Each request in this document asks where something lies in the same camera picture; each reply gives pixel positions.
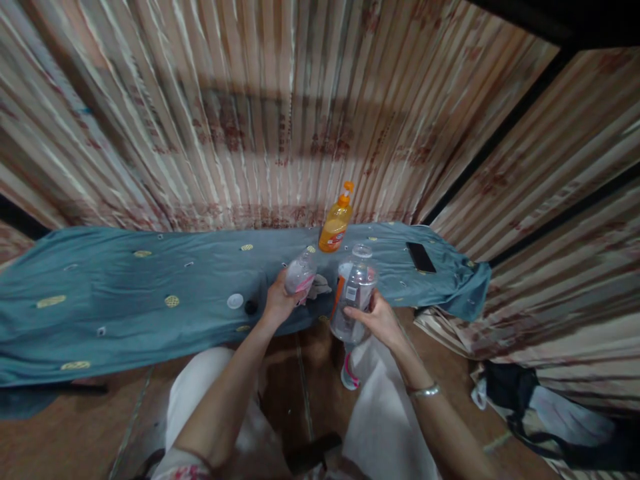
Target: orange bottle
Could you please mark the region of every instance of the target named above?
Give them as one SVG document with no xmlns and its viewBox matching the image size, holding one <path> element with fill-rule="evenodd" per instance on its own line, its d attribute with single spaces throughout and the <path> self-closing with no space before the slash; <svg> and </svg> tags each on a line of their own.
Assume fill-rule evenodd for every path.
<svg viewBox="0 0 640 480">
<path fill-rule="evenodd" d="M 331 253 L 340 248 L 353 213 L 349 204 L 350 194 L 353 195 L 353 182 L 345 182 L 345 191 L 338 198 L 338 202 L 334 203 L 329 210 L 325 226 L 322 227 L 318 247 L 323 252 Z"/>
</svg>

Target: curtain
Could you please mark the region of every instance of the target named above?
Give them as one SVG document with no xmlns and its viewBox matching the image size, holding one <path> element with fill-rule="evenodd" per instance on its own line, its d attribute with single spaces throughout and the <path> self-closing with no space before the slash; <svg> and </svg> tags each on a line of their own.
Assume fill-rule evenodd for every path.
<svg viewBox="0 0 640 480">
<path fill-rule="evenodd" d="M 640 49 L 578 53 L 432 228 L 490 260 L 637 163 L 639 122 Z"/>
<path fill-rule="evenodd" d="M 32 245 L 32 240 L 0 221 L 0 273 Z"/>
<path fill-rule="evenodd" d="M 415 221 L 557 52 L 460 0 L 0 9 L 0 188 L 51 228 L 312 226 L 346 180 Z"/>
<path fill-rule="evenodd" d="M 474 323 L 419 319 L 472 359 L 536 368 L 540 383 L 605 415 L 640 412 L 640 181 L 493 272 Z M 635 478 L 577 472 L 565 479 Z"/>
</svg>

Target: smartphone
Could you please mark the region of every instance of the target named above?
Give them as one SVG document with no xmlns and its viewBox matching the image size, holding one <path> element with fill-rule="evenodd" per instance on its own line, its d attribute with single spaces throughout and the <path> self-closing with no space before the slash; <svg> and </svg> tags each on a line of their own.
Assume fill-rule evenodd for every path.
<svg viewBox="0 0 640 480">
<path fill-rule="evenodd" d="M 413 259 L 413 264 L 418 270 L 427 273 L 436 273 L 435 267 L 422 244 L 407 242 L 407 248 Z"/>
</svg>

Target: clear plastic bottle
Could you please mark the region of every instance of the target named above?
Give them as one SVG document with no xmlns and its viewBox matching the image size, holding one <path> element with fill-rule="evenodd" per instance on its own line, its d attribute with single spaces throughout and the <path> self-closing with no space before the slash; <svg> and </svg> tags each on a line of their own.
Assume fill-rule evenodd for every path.
<svg viewBox="0 0 640 480">
<path fill-rule="evenodd" d="M 309 293 L 317 266 L 313 258 L 315 249 L 306 249 L 298 255 L 288 266 L 285 278 L 285 290 L 288 295 L 294 295 L 302 290 Z"/>
<path fill-rule="evenodd" d="M 360 343 L 369 333 L 364 324 L 345 315 L 344 308 L 369 311 L 371 294 L 377 283 L 372 254 L 370 247 L 358 244 L 352 248 L 351 255 L 338 266 L 338 288 L 331 318 L 331 332 L 345 343 Z"/>
</svg>

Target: pink label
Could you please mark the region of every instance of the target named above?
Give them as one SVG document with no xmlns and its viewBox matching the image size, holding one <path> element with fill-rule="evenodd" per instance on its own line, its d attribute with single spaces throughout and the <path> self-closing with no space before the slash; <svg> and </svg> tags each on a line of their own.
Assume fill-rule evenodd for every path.
<svg viewBox="0 0 640 480">
<path fill-rule="evenodd" d="M 310 275 L 306 280 L 304 280 L 304 282 L 298 285 L 298 288 L 296 288 L 295 292 L 298 293 L 298 292 L 301 292 L 302 290 L 304 291 L 310 290 L 311 284 L 313 283 L 314 278 L 315 278 L 315 275 Z"/>
</svg>

